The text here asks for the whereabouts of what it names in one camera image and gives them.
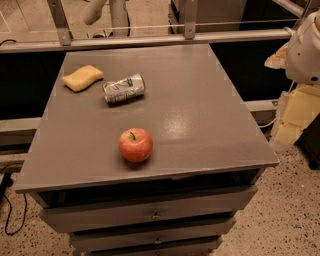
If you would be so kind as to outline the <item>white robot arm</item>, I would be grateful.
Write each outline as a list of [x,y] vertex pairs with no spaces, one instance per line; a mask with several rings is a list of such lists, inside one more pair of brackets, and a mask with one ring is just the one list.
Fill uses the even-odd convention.
[[320,85],[320,10],[311,13],[291,36],[285,72],[297,83]]

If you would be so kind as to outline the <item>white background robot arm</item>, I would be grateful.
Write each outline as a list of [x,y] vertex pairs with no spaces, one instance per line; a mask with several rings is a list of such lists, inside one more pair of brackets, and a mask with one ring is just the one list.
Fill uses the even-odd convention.
[[128,37],[130,35],[130,19],[126,7],[127,0],[89,0],[83,14],[83,22],[90,26],[97,22],[106,4],[109,5],[112,35]]

